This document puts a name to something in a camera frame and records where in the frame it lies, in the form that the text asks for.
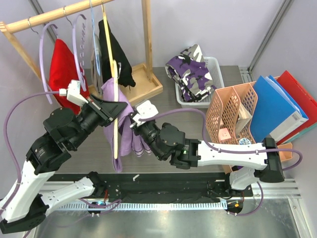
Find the cream white hanger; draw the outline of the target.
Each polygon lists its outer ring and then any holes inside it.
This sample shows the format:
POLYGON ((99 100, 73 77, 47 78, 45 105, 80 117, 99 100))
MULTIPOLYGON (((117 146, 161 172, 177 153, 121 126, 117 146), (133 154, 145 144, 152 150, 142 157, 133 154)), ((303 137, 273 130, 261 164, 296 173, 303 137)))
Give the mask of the cream white hanger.
POLYGON ((113 77, 113 93, 114 93, 114 102, 116 103, 115 107, 115 119, 113 122, 113 158, 118 159, 118 78, 119 78, 119 68, 117 67, 116 61, 113 59, 111 62, 111 75, 113 77))

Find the purple camouflage trousers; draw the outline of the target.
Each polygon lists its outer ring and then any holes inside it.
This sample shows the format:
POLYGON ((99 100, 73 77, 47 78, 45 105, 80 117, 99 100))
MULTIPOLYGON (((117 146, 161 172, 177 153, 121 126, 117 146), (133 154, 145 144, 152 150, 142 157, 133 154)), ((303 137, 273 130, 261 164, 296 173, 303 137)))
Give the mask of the purple camouflage trousers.
POLYGON ((186 102, 200 102, 216 89, 198 44, 170 59, 165 64, 165 70, 181 90, 182 99, 186 102))

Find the lilac plastic hanger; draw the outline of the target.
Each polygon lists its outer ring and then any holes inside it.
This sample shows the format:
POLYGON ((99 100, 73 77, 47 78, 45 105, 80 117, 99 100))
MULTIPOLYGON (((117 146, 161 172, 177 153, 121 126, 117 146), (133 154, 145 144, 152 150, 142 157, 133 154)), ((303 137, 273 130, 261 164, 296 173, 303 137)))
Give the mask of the lilac plastic hanger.
POLYGON ((76 73, 78 80, 80 81, 81 88, 84 92, 87 91, 87 83, 85 79, 85 71, 83 69, 84 66, 84 47, 85 47, 85 36, 86 36, 86 22, 87 18, 83 14, 79 14, 73 22, 71 22, 67 18, 67 13, 65 10, 65 6, 63 7, 63 14, 64 17, 68 20, 68 22, 72 26, 72 47, 73 47, 73 55, 74 55, 74 61, 75 61, 75 68, 76 68, 76 73), (80 20, 80 25, 81 25, 81 35, 79 40, 77 39, 77 21, 80 20))

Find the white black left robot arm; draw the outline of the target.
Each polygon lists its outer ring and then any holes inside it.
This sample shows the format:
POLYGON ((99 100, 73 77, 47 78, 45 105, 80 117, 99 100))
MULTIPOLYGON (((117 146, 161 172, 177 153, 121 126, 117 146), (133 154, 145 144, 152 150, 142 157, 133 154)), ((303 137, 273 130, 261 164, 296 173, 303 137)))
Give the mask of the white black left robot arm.
POLYGON ((126 107, 126 102, 104 101, 91 95, 78 115, 69 108, 59 108, 50 114, 43 122, 46 133, 32 144, 16 184, 0 202, 3 234, 29 231, 69 202, 105 194, 106 182, 96 172, 53 192, 40 190, 70 159, 70 151, 77 151, 98 126, 111 125, 126 107))

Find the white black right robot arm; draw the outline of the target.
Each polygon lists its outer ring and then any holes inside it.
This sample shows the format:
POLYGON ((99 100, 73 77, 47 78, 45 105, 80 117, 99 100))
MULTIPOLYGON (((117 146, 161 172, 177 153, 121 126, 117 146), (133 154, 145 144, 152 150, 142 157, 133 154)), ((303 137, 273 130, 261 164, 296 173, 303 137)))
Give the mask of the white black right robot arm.
POLYGON ((214 144, 186 138, 177 127, 155 120, 145 121, 139 113, 131 113, 131 129, 139 135, 160 161, 188 170, 207 165, 239 166, 226 175, 224 192, 235 196, 249 185, 262 181, 279 183, 285 180, 275 143, 270 139, 250 145, 214 144))

